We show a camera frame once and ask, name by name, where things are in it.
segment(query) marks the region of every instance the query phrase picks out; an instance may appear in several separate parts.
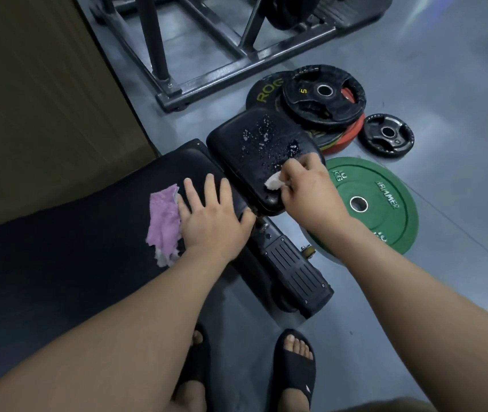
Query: person's right arm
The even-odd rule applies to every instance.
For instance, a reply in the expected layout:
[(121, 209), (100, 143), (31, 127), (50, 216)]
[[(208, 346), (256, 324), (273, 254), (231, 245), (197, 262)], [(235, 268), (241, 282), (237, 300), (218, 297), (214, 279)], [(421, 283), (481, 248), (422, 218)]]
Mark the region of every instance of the person's right arm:
[(288, 160), (289, 215), (349, 269), (396, 352), (439, 412), (488, 412), (488, 312), (352, 218), (318, 155)]

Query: person's left arm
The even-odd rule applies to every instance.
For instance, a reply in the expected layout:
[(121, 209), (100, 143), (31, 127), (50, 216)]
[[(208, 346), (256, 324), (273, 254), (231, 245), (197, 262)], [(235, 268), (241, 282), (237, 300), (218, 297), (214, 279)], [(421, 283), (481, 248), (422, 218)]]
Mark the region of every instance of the person's left arm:
[(208, 175), (206, 206), (185, 180), (179, 197), (186, 251), (171, 269), (24, 360), (0, 379), (0, 411), (160, 412), (168, 404), (202, 305), (246, 244), (255, 216), (238, 221), (231, 187), (218, 200)]

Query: forearm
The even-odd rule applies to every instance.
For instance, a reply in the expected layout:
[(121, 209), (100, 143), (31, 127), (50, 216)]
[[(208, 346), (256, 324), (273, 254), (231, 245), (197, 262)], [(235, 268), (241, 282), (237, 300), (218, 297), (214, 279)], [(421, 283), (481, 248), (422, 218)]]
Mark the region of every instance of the forearm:
[(216, 256), (185, 253), (149, 284), (4, 376), (0, 411), (163, 409), (200, 309), (224, 268)]
[(340, 227), (325, 228), (318, 236), (355, 277), (426, 395), (441, 412), (487, 411), (488, 312), (393, 251), (358, 221)]

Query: hand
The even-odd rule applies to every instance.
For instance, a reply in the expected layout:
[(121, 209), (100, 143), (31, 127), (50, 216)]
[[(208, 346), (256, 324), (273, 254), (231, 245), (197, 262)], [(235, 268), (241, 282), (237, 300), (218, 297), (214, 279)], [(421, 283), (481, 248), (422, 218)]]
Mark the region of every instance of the hand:
[(196, 249), (199, 253), (220, 258), (223, 263), (228, 264), (246, 245), (255, 223), (255, 215), (246, 208), (242, 220), (238, 221), (234, 214), (231, 186), (225, 178), (221, 180), (218, 200), (214, 177), (211, 173), (206, 176), (205, 207), (194, 189), (192, 180), (186, 178), (184, 185), (191, 209), (189, 210), (180, 195), (178, 206), (181, 215), (181, 235), (185, 240), (186, 250)]
[(316, 153), (286, 161), (280, 180), (291, 185), (282, 187), (286, 211), (307, 231), (318, 234), (323, 228), (350, 219), (328, 170)]

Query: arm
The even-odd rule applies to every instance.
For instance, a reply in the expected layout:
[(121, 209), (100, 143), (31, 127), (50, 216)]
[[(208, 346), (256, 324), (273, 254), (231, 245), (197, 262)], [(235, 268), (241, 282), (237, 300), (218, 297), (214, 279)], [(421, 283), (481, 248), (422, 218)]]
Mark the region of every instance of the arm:
[(292, 185), (282, 191), (289, 214), (349, 269), (396, 352), (440, 412), (488, 411), (488, 312), (351, 218), (316, 155), (302, 164), (288, 161), (282, 171)]
[(179, 197), (186, 251), (175, 266), (23, 361), (0, 379), (0, 411), (162, 411), (183, 367), (202, 304), (238, 256), (255, 216), (238, 222), (231, 188), (212, 175), (206, 207), (190, 179)]

